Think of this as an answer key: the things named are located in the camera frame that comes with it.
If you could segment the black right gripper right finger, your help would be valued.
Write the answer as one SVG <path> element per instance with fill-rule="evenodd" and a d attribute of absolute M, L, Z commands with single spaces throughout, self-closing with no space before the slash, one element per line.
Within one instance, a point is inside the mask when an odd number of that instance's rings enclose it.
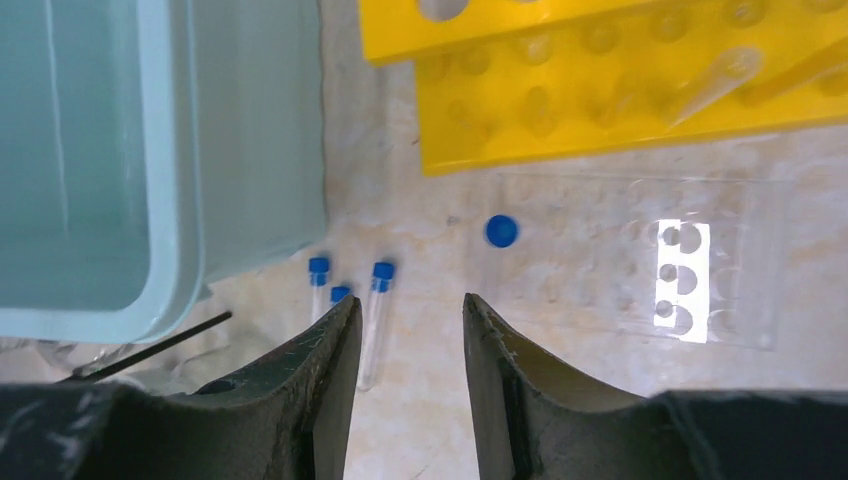
<path fill-rule="evenodd" d="M 843 391 L 669 390 L 604 383 L 515 330 L 476 294 L 463 305 L 466 376 L 483 479 L 843 479 Z"/>

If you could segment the yellow test tube rack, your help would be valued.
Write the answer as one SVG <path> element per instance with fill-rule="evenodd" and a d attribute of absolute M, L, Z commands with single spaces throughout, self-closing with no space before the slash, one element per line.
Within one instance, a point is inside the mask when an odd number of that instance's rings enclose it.
<path fill-rule="evenodd" d="M 359 5 L 364 58 L 415 71 L 426 175 L 843 123 L 843 1 L 417 1 Z M 761 71 L 676 127 L 672 97 L 724 50 Z"/>

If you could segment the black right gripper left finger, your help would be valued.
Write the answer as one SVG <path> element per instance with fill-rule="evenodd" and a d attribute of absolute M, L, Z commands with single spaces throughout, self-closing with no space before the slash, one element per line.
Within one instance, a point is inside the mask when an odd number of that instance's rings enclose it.
<path fill-rule="evenodd" d="M 362 337 L 347 296 L 191 394 L 118 382 L 1 388 L 5 479 L 340 479 Z"/>

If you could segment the clear test tube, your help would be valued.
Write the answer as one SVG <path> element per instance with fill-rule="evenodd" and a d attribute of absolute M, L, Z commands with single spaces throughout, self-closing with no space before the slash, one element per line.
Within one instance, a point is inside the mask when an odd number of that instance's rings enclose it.
<path fill-rule="evenodd" d="M 721 52 L 672 97 L 665 113 L 666 125 L 676 127 L 739 89 L 761 71 L 763 58 L 762 51 L 751 46 Z"/>

